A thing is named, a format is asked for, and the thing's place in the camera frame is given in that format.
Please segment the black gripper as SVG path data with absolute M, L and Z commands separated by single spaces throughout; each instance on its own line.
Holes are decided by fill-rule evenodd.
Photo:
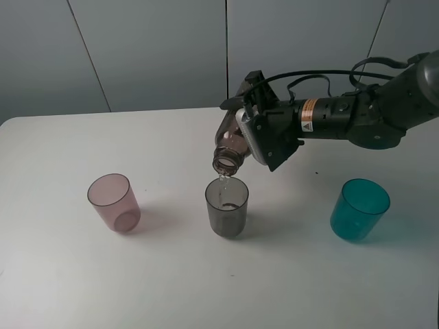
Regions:
M 346 139 L 345 97 L 279 101 L 252 118 L 243 107 L 243 97 L 232 97 L 219 108 L 238 110 L 235 118 L 253 158 L 270 171 L 281 166 L 307 138 Z

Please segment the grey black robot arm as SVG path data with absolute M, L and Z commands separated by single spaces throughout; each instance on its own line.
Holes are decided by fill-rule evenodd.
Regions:
M 396 147 L 406 132 L 438 116 L 438 53 L 399 62 L 371 57 L 400 73 L 385 84 L 364 84 L 359 70 L 347 71 L 353 91 L 340 96 L 280 100 L 270 79 L 248 74 L 240 91 L 222 102 L 226 116 L 217 131 L 213 168 L 235 175 L 247 156 L 277 169 L 306 139 L 347 140 L 365 149 Z

